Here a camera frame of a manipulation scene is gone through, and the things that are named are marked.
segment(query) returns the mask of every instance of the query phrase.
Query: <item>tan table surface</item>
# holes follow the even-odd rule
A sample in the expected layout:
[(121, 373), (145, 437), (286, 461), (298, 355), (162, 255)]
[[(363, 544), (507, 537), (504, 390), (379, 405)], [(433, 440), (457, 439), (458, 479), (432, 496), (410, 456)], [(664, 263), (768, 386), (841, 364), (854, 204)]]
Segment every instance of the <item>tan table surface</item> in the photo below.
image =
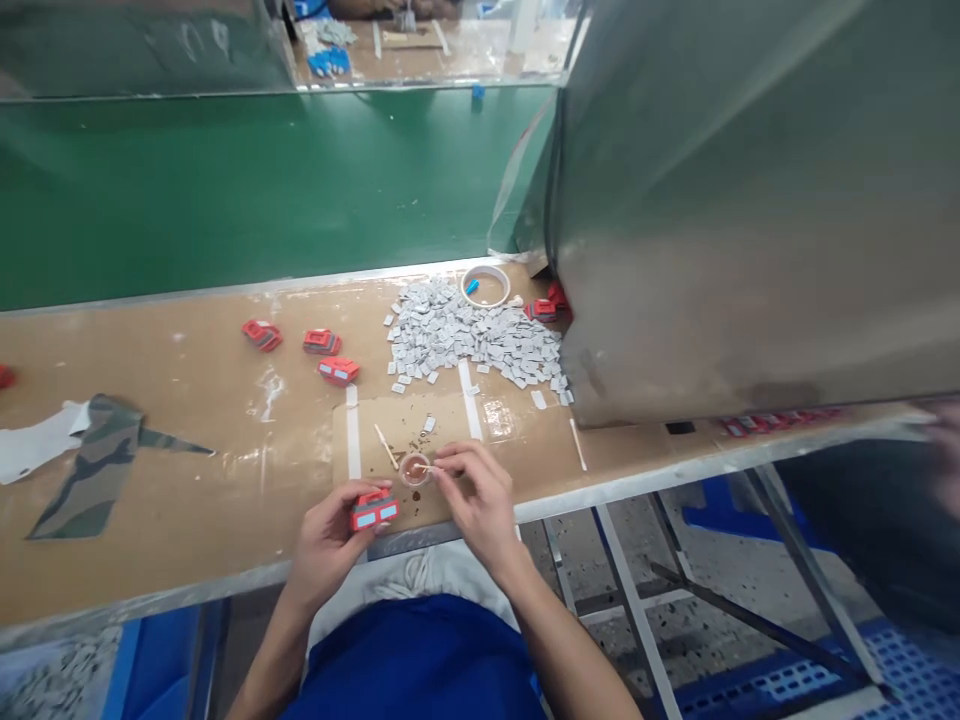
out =
[[(376, 56), (373, 23), (347, 24), (357, 35), (348, 49), (351, 72), (333, 79), (319, 78), (307, 65), (306, 52), (294, 48), (298, 81), (307, 87), (329, 87), (334, 83), (394, 83), (398, 81), (439, 82), (456, 78), (501, 78), (523, 75), (553, 76), (563, 70), (567, 48), (573, 38), (575, 19), (543, 20), (523, 55), (507, 52), (509, 20), (440, 20), (450, 48), (381, 49)], [(380, 31), (393, 31), (389, 22), (379, 23)]]
[[(505, 270), (515, 292), (527, 299), (544, 295), (521, 267)], [(441, 369), (434, 386), (415, 381), (403, 398), (390, 392), (395, 378), (386, 373), (391, 354), (383, 319), (399, 287), (423, 277), (286, 281), (264, 286), (282, 288), (269, 292), (239, 288), (0, 315), (3, 359), (19, 372), (17, 384), (0, 393), (0, 427), (33, 425), (66, 400), (83, 402), (102, 392), (143, 410), (147, 426), (217, 450), (208, 458), (141, 449), (106, 530), (93, 539), (23, 540), (59, 490), (74, 453), (0, 487), (0, 626), (289, 559), (303, 513), (347, 477), (345, 392), (324, 382), (315, 372), (318, 358), (302, 351), (308, 329), (338, 331), (341, 354), (362, 367), (356, 385), (364, 473), (385, 472), (388, 462), (372, 435), (375, 421), (400, 446), (416, 441), (431, 411), (443, 418), (435, 441), (464, 434), (456, 369)], [(257, 352), (241, 335), (251, 318), (280, 327), (285, 339), (273, 353)], [(589, 468), (583, 472), (570, 410), (546, 385), (540, 388), (550, 407), (540, 411), (529, 390), (474, 368), (471, 363), (484, 439), (515, 478), (521, 521), (696, 480), (737, 463), (747, 467), (749, 458), (842, 442), (858, 428), (905, 412), (898, 405), (860, 408), (824, 426), (746, 441), (726, 437), (712, 422), (679, 436), (659, 424), (582, 432)], [(711, 458), (723, 464), (703, 464)], [(449, 519), (430, 488), (419, 500), (409, 491), (398, 494), (404, 514), (394, 531)]]

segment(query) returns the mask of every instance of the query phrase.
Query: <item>green wall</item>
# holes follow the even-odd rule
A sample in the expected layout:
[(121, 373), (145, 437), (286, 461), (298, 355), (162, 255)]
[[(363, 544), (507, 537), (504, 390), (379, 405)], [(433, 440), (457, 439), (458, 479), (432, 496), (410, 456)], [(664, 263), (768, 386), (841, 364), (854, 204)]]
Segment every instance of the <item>green wall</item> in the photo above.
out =
[(483, 255), (510, 151), (552, 92), (0, 106), (0, 309)]

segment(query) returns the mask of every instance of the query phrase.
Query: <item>white pants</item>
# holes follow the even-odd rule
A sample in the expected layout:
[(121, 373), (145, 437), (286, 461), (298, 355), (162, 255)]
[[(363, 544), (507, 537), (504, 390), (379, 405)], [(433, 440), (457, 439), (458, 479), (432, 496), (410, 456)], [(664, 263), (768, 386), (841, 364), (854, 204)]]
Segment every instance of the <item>white pants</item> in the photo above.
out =
[(310, 649), (344, 620), (380, 600), (404, 600), (449, 593), (485, 607), (514, 630), (517, 619), (507, 596), (463, 540), (360, 563), (320, 608), (310, 625)]

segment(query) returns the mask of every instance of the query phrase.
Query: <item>gray metal cover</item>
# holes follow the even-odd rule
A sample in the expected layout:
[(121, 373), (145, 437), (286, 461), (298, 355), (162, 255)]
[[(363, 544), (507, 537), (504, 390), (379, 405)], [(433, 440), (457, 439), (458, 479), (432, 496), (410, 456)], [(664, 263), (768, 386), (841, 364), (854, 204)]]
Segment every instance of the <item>gray metal cover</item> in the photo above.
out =
[(607, 0), (563, 102), (582, 425), (960, 389), (960, 3)]

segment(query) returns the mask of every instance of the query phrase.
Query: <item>blue shirt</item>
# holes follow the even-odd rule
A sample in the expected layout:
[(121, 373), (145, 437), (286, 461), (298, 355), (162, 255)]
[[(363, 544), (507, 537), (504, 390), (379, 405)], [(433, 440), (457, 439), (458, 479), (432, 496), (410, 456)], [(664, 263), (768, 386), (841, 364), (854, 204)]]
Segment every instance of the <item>blue shirt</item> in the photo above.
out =
[(545, 718), (520, 634), (453, 595), (384, 600), (310, 651), (284, 720)]

